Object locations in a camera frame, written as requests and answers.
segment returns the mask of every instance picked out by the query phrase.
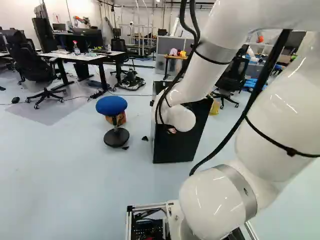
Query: black desk leg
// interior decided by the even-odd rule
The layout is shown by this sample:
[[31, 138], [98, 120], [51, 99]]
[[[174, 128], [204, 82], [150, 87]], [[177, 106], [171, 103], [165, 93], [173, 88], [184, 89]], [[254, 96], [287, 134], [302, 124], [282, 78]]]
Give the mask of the black desk leg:
[[115, 62], [115, 71], [116, 71], [116, 76], [115, 78], [118, 81], [118, 84], [121, 82], [121, 63], [119, 61]]
[[86, 63], [75, 63], [73, 64], [76, 75], [78, 76], [78, 82], [87, 80], [93, 77], [93, 74], [89, 74], [88, 64]]
[[92, 94], [90, 96], [90, 98], [92, 98], [92, 99], [96, 99], [97, 97], [100, 97], [106, 91], [111, 89], [110, 85], [107, 83], [107, 80], [106, 80], [104, 64], [100, 63], [98, 66], [99, 66], [99, 74], [100, 74], [101, 82], [90, 80], [90, 81], [88, 81], [88, 85], [91, 86], [91, 87], [96, 87], [96, 88], [101, 88], [102, 87], [102, 90], [99, 90], [98, 92]]
[[56, 62], [58, 64], [58, 67], [59, 67], [59, 70], [60, 70], [60, 74], [61, 74], [61, 78], [62, 78], [63, 84], [55, 86], [51, 90], [57, 90], [57, 89], [66, 87], [66, 86], [68, 86], [70, 84], [73, 84], [75, 82], [75, 81], [68, 81], [67, 74], [66, 74], [62, 59], [58, 58], [58, 60]]
[[102, 89], [103, 89], [104, 92], [106, 92], [106, 91], [108, 91], [108, 85], [109, 84], [107, 84], [104, 64], [101, 63], [98, 66], [99, 66], [99, 73], [100, 73], [100, 78], [101, 78]]
[[169, 61], [169, 58], [166, 58], [165, 59], [165, 70], [164, 70], [164, 77], [163, 77], [163, 80], [166, 80], [168, 78], [168, 61]]

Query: keyboard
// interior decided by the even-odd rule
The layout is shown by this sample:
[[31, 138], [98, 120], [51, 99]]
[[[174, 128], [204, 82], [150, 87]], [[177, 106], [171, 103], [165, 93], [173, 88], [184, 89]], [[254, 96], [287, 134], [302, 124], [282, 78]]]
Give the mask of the keyboard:
[[56, 54], [70, 54], [69, 51], [59, 51], [59, 50], [54, 50], [54, 51], [51, 51], [52, 53], [56, 53]]

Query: blue stool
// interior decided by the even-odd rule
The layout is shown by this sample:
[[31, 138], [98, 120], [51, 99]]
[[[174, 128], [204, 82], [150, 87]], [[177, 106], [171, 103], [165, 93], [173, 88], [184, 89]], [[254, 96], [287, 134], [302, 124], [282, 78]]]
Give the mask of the blue stool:
[[122, 147], [129, 139], [128, 130], [118, 127], [117, 123], [117, 115], [126, 110], [127, 106], [127, 101], [119, 96], [105, 96], [95, 105], [98, 113], [112, 118], [114, 128], [109, 130], [103, 138], [104, 143], [110, 147]]

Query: pink object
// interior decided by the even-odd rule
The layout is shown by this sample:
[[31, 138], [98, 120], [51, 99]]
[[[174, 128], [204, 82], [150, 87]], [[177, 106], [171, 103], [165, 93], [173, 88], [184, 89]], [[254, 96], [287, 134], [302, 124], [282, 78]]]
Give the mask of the pink object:
[[170, 54], [169, 54], [170, 56], [178, 56], [178, 50], [177, 49], [175, 49], [175, 48], [172, 48], [171, 50], [170, 50]]

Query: yellow object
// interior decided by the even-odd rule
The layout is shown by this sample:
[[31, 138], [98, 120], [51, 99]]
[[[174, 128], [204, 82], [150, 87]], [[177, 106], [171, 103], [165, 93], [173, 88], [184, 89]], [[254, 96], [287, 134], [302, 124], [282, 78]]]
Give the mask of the yellow object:
[[219, 108], [220, 108], [220, 102], [218, 102], [217, 100], [213, 100], [209, 115], [218, 115]]
[[185, 57], [185, 56], [186, 56], [186, 54], [187, 54], [187, 52], [186, 52], [186, 51], [181, 51], [181, 52], [180, 52], [180, 57]]

